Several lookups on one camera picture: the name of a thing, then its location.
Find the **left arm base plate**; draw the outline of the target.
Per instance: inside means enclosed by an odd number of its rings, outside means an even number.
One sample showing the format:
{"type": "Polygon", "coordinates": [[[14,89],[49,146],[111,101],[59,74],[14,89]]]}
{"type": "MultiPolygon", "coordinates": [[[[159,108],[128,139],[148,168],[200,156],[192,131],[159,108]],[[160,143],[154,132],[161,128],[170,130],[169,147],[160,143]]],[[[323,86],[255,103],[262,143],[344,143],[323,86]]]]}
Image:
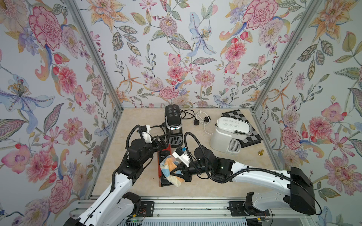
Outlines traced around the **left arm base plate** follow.
{"type": "Polygon", "coordinates": [[[141,201],[136,204],[131,214],[128,216],[133,217],[152,217],[154,215],[155,202],[152,201],[141,201]]]}

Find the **black coffee machine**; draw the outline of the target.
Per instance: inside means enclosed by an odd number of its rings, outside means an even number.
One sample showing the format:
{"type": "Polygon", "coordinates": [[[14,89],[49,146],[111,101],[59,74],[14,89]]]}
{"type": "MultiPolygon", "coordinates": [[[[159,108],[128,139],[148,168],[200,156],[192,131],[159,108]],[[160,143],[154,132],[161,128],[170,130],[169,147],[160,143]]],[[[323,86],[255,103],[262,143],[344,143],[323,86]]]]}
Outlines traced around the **black coffee machine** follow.
{"type": "Polygon", "coordinates": [[[170,134],[169,144],[171,148],[177,148],[183,144],[183,120],[178,105],[168,105],[165,108],[166,132],[170,134]]]}

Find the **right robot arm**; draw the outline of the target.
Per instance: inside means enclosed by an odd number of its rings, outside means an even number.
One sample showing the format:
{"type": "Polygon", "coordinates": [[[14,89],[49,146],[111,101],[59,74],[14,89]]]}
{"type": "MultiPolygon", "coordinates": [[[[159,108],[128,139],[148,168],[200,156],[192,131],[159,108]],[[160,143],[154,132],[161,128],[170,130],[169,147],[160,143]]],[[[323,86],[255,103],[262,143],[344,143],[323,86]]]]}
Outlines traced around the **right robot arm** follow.
{"type": "Polygon", "coordinates": [[[181,160],[170,171],[172,176],[191,182],[193,175],[206,174],[207,178],[218,184],[232,182],[250,183],[271,189],[265,194],[247,193],[244,209],[249,215],[273,208],[291,208],[306,214],[321,214],[314,186],[305,173],[297,167],[289,170],[269,170],[252,167],[231,159],[216,157],[213,151],[201,145],[197,137],[187,132],[184,137],[192,137],[198,147],[191,153],[187,146],[178,147],[174,155],[181,160]]]}

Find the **blue striped cloth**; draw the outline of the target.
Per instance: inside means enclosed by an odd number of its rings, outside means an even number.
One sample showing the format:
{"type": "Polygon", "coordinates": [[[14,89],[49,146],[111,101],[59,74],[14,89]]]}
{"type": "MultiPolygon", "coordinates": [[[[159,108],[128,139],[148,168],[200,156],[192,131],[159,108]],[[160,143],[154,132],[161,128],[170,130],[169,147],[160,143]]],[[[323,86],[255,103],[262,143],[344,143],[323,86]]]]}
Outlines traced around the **blue striped cloth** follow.
{"type": "Polygon", "coordinates": [[[160,164],[160,169],[162,174],[166,177],[166,180],[170,182],[172,185],[176,187],[180,187],[182,185],[182,180],[178,179],[177,177],[171,175],[171,171],[175,169],[177,166],[174,163],[175,158],[171,155],[168,155],[160,164]]]}

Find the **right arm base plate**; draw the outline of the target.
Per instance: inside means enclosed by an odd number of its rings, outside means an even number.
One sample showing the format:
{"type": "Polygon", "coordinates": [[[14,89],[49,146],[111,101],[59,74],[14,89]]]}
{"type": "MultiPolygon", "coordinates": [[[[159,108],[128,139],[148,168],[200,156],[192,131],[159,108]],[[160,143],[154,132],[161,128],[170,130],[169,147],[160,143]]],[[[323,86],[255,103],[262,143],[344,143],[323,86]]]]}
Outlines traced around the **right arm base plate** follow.
{"type": "Polygon", "coordinates": [[[268,210],[260,211],[256,209],[252,203],[246,201],[230,201],[228,202],[228,210],[231,212],[232,217],[269,217],[268,210]]]}

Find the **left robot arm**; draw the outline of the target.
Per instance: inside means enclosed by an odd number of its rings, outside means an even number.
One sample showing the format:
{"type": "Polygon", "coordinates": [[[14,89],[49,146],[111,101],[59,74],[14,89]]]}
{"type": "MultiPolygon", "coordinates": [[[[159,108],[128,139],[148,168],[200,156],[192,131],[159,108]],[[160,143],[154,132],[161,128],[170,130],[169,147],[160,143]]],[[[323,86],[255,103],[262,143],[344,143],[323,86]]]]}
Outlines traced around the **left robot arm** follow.
{"type": "Polygon", "coordinates": [[[112,173],[111,184],[78,218],[69,218],[66,226],[118,226],[125,218],[139,213],[141,197],[130,190],[145,170],[145,163],[169,146],[169,133],[151,136],[150,130],[149,125],[133,127],[126,139],[124,157],[112,173]]]}

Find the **red coffee machine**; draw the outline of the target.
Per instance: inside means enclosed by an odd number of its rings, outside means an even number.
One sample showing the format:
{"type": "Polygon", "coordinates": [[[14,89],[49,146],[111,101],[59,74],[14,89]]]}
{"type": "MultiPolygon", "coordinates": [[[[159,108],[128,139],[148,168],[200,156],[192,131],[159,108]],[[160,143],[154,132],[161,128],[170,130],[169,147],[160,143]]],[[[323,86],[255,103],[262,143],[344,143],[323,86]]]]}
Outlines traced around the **red coffee machine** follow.
{"type": "Polygon", "coordinates": [[[158,181],[160,187],[180,185],[178,179],[170,174],[169,163],[173,164],[171,154],[171,145],[168,145],[166,149],[157,153],[158,181]]]}

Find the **white coffee machine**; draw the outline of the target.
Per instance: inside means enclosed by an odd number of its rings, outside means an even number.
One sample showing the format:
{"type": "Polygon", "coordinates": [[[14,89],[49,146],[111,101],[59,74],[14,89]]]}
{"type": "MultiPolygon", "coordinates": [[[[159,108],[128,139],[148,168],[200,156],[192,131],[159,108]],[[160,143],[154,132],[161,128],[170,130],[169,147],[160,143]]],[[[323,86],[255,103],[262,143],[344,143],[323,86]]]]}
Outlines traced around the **white coffee machine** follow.
{"type": "Polygon", "coordinates": [[[222,153],[236,155],[241,151],[240,141],[252,132],[252,126],[248,122],[221,117],[217,120],[211,136],[210,147],[222,153]]]}

